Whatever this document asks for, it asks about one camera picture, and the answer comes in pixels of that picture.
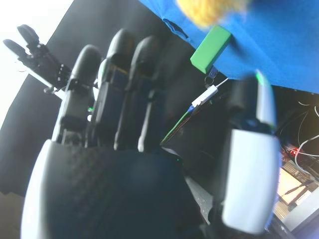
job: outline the yellow fuzzy object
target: yellow fuzzy object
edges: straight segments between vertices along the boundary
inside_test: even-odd
[[[197,26],[209,27],[229,11],[245,11],[249,0],[177,0],[183,13]]]

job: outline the blue tablecloth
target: blue tablecloth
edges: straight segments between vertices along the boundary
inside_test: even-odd
[[[206,36],[174,0],[140,1],[193,47]],[[259,69],[272,85],[319,93],[319,0],[254,0],[220,25],[233,34],[214,64],[227,77]]]

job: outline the green led light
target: green led light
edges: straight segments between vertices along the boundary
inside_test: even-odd
[[[265,84],[265,78],[260,72],[256,73],[256,78],[257,78],[259,84],[261,84],[261,85]]]

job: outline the green block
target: green block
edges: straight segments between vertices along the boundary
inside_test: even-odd
[[[215,25],[190,58],[192,65],[206,74],[227,46],[230,37],[229,31]]]

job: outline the green wire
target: green wire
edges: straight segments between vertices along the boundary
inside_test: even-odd
[[[185,117],[188,115],[188,111],[179,119],[179,121],[175,124],[175,126],[167,133],[167,135],[164,137],[164,139],[161,141],[161,144],[170,136],[172,132],[178,127],[178,125],[185,119]]]

